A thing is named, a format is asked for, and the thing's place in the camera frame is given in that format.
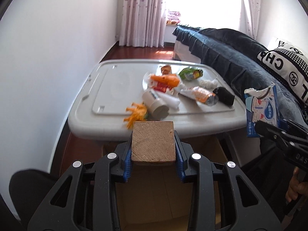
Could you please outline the right hand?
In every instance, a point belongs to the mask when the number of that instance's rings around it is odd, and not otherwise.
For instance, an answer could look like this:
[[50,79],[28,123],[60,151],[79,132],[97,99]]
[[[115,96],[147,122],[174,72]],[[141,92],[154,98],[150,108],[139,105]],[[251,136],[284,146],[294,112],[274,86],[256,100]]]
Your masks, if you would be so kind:
[[298,180],[299,168],[295,167],[292,178],[289,182],[289,187],[286,192],[285,198],[288,202],[296,200],[298,196],[307,198],[307,182],[299,182]]

